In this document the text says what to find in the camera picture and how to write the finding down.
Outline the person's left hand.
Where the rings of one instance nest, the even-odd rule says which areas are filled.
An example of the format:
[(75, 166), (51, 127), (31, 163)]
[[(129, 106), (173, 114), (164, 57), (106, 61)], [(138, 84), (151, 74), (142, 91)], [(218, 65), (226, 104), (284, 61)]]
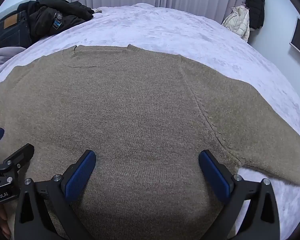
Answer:
[(0, 204), (0, 231), (6, 239), (11, 239), (12, 233), (8, 226), (7, 212), (3, 204)]

